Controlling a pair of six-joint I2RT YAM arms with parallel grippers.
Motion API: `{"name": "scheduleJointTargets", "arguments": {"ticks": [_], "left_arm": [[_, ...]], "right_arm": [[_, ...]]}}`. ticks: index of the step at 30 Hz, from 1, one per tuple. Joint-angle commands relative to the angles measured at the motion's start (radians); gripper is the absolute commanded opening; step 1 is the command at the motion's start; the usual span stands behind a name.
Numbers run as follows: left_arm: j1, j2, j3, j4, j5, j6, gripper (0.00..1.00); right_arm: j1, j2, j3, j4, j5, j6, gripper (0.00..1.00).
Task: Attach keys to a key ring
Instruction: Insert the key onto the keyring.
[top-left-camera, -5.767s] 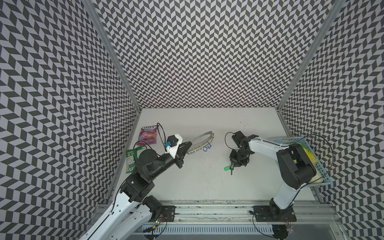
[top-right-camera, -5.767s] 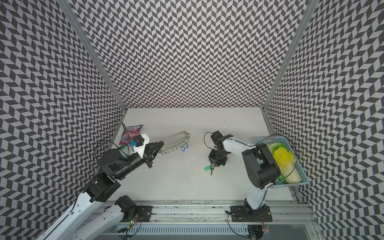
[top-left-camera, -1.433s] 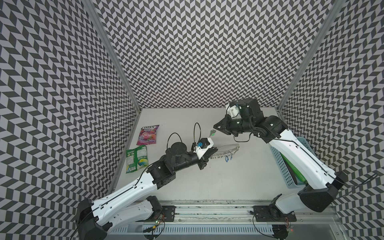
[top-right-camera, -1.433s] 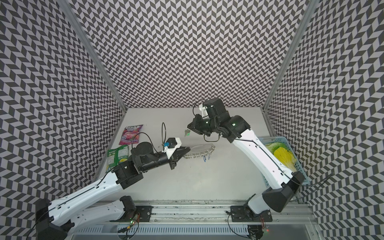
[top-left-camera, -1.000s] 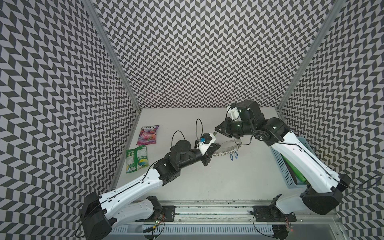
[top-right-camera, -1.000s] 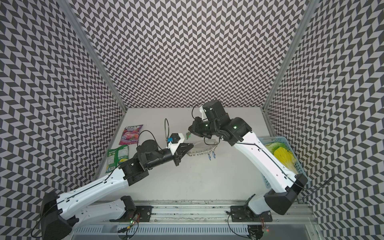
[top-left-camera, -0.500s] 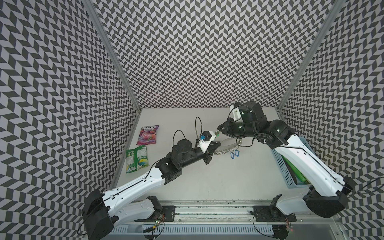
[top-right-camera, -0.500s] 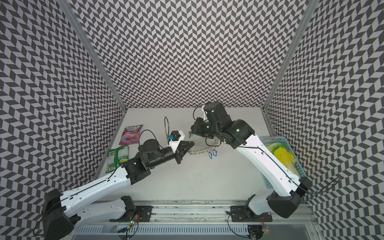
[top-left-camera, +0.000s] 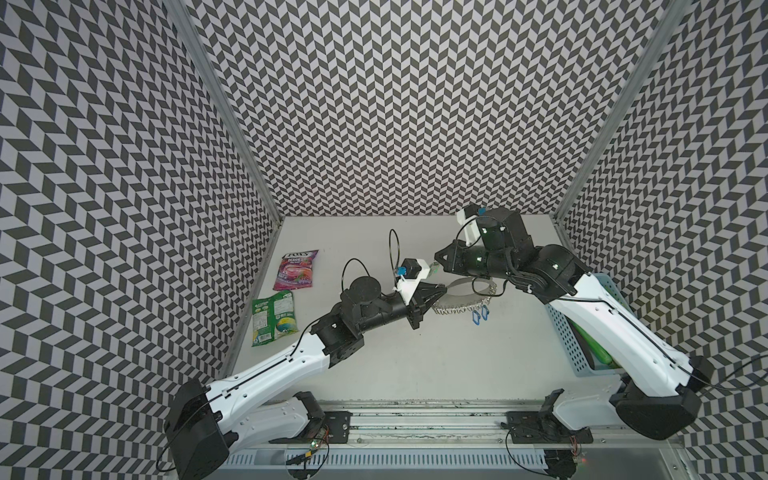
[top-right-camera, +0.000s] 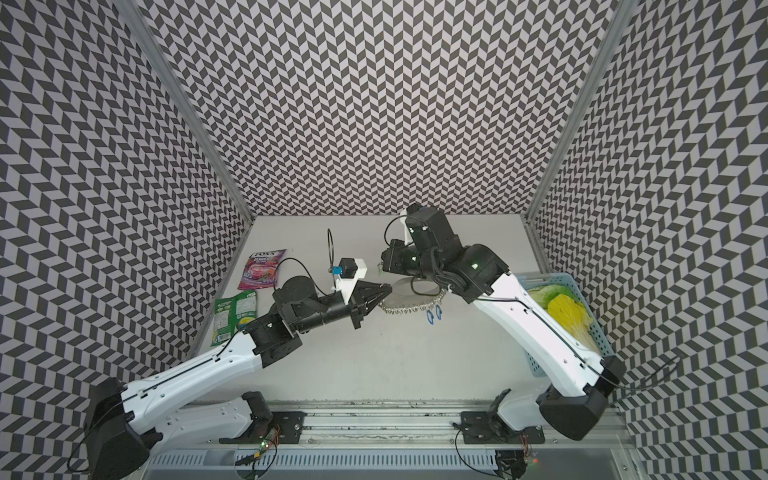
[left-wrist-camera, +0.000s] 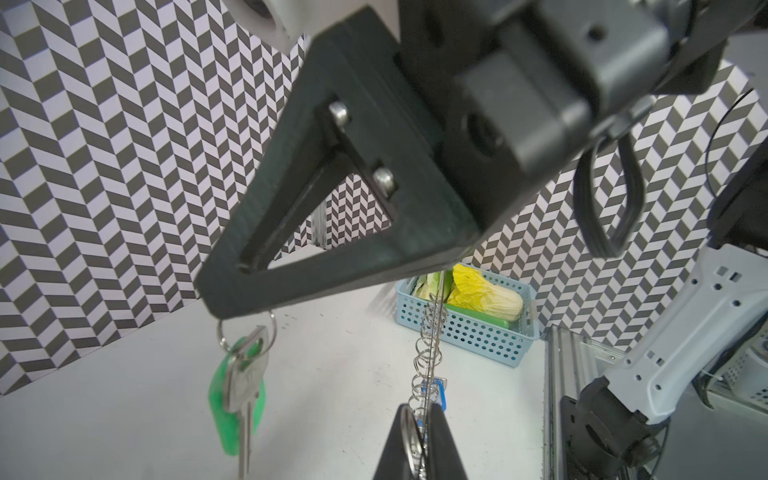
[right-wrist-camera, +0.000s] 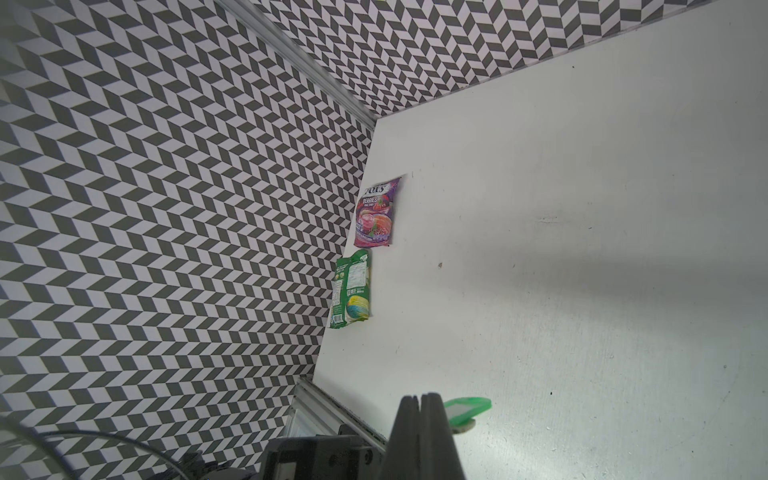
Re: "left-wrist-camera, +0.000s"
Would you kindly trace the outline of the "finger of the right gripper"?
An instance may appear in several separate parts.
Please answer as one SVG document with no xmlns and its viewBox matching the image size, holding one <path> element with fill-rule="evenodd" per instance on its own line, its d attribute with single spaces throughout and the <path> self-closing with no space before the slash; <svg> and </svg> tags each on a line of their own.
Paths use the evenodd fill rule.
<svg viewBox="0 0 768 480">
<path fill-rule="evenodd" d="M 442 130 L 362 7 L 315 37 L 242 200 L 195 280 L 230 320 L 460 259 L 478 238 Z"/>
</svg>

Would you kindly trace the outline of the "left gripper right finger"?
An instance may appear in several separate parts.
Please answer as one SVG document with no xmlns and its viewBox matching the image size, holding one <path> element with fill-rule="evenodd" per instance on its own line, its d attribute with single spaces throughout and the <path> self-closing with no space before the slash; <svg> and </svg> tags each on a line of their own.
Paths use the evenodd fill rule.
<svg viewBox="0 0 768 480">
<path fill-rule="evenodd" d="M 468 479 L 444 411 L 437 403 L 430 406 L 427 418 L 427 478 Z"/>
</svg>

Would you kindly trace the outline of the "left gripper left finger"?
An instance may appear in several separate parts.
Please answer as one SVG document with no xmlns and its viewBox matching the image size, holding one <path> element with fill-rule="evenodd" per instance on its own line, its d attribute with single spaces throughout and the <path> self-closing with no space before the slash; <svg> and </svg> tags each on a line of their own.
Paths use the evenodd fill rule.
<svg viewBox="0 0 768 480">
<path fill-rule="evenodd" d="M 401 404 L 395 413 L 373 478 L 427 478 L 427 447 L 422 425 L 408 404 Z"/>
</svg>

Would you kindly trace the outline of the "key with green tag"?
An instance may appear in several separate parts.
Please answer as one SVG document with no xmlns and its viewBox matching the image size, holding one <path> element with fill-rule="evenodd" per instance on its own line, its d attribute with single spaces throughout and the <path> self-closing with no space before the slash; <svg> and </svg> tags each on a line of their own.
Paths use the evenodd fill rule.
<svg viewBox="0 0 768 480">
<path fill-rule="evenodd" d="M 211 378 L 208 404 L 222 450 L 238 459 L 240 479 L 250 476 L 252 443 L 266 405 L 264 376 L 277 338 L 275 315 L 268 316 L 268 325 L 256 326 L 235 342 L 225 337 L 223 322 L 216 323 L 225 356 Z"/>
</svg>

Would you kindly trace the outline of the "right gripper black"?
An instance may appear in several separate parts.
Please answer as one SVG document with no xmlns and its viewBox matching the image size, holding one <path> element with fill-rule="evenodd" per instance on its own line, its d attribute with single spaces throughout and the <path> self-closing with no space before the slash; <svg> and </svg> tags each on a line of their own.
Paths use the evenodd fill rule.
<svg viewBox="0 0 768 480">
<path fill-rule="evenodd" d="M 698 94 L 763 1 L 402 1 L 400 61 L 480 231 L 651 95 Z"/>
</svg>

